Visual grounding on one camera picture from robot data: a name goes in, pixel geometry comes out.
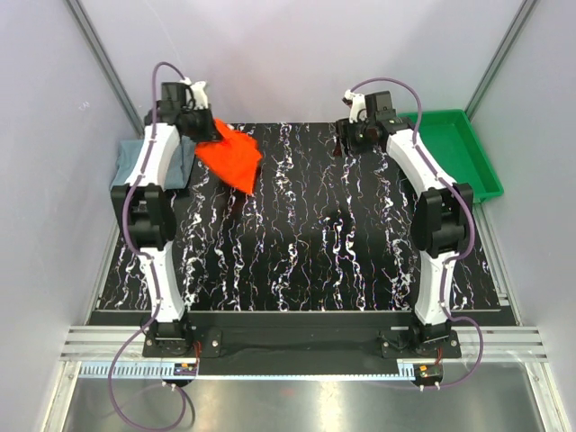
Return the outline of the orange t shirt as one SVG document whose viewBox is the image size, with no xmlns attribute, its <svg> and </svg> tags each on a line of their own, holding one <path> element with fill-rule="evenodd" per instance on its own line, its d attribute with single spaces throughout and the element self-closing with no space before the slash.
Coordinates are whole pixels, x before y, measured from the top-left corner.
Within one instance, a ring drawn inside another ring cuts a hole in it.
<svg viewBox="0 0 576 432">
<path fill-rule="evenodd" d="M 257 170 L 263 158 L 255 139 L 215 119 L 221 140 L 201 142 L 195 155 L 225 184 L 245 194 L 253 194 Z"/>
</svg>

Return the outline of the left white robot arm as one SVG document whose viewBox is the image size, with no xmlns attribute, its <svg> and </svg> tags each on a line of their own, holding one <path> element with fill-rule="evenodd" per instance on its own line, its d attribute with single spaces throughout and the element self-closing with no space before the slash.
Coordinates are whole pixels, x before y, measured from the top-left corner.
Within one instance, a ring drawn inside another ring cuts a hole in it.
<svg viewBox="0 0 576 432">
<path fill-rule="evenodd" d="M 111 190 L 112 205 L 125 243 L 139 260 L 151 300 L 143 325 L 144 356 L 185 356 L 194 351 L 173 263 L 176 216 L 167 198 L 171 159 L 183 139 L 220 138 L 206 93 L 206 82 L 185 78 L 161 86 L 161 96 L 146 118 L 135 167 Z"/>
</svg>

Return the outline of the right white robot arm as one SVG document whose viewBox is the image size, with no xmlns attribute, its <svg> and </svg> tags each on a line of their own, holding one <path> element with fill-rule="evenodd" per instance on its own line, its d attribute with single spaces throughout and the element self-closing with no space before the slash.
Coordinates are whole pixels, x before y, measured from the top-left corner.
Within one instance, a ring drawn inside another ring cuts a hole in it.
<svg viewBox="0 0 576 432">
<path fill-rule="evenodd" d="M 421 138 L 420 122 L 400 117 L 390 92 L 364 95 L 347 90 L 343 102 L 349 114 L 336 123 L 339 145 L 346 153 L 383 148 L 418 196 L 410 225 L 420 254 L 418 296 L 408 329 L 384 334 L 383 342 L 398 353 L 430 356 L 450 343 L 455 263 L 475 242 L 473 189 L 440 166 Z"/>
</svg>

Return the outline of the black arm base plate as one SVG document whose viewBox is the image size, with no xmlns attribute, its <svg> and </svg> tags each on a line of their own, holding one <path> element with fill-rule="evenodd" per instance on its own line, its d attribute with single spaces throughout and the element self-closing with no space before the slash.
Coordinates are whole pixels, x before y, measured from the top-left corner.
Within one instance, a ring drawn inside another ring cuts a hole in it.
<svg viewBox="0 0 576 432">
<path fill-rule="evenodd" d="M 198 360 L 203 376 L 378 376 L 399 360 L 461 358 L 455 331 L 442 330 L 423 340 L 409 312 L 190 312 L 152 324 L 143 353 Z"/>
</svg>

